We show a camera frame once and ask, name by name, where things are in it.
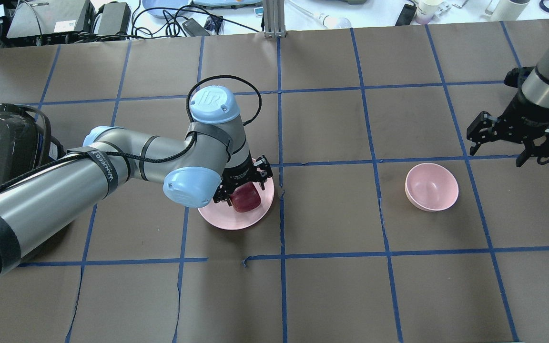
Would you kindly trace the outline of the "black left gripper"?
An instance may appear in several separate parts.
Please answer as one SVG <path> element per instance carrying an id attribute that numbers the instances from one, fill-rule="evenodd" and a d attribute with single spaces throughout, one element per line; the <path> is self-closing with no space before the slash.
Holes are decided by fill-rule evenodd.
<path id="1" fill-rule="evenodd" d="M 235 189 L 248 183 L 254 182 L 260 185 L 265 191 L 265 184 L 273 177 L 272 167 L 265 155 L 253 161 L 248 155 L 244 162 L 235 167 L 225 167 L 222 173 L 222 182 L 218 185 L 212 201 L 213 203 L 224 202 L 232 207 L 231 196 Z"/>

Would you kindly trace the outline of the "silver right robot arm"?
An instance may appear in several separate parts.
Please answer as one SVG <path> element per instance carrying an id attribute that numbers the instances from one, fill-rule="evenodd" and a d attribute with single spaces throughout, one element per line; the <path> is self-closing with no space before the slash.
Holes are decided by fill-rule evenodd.
<path id="1" fill-rule="evenodd" d="M 505 84 L 517 92 L 503 113 L 495 118 L 482 111 L 467 128 L 470 155 L 485 143 L 508 141 L 524 146 L 517 167 L 530 158 L 540 165 L 549 163 L 549 48 L 536 66 L 510 70 Z"/>

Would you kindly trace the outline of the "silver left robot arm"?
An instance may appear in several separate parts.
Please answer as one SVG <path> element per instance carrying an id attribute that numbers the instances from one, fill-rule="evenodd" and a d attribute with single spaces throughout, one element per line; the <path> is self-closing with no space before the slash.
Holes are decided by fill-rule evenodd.
<path id="1" fill-rule="evenodd" d="M 186 208 L 233 204 L 238 187 L 272 178 L 265 156 L 253 158 L 235 95 L 210 85 L 190 90 L 190 123 L 181 141 L 98 126 L 83 146 L 0 185 L 0 277 L 84 210 L 131 179 L 162 185 Z"/>

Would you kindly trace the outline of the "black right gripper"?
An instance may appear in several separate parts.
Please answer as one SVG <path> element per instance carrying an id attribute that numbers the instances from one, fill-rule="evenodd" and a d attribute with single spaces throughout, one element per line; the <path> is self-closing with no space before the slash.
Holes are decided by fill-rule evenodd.
<path id="1" fill-rule="evenodd" d="M 497 140 L 524 143 L 525 149 L 516 158 L 522 167 L 529 158 L 537 158 L 538 165 L 549 163 L 549 108 L 534 104 L 523 93 L 516 93 L 502 115 L 495 119 L 488 111 L 480 111 L 466 129 L 471 142 L 469 154 L 475 156 L 481 145 Z M 540 145 L 534 141 L 545 140 Z"/>

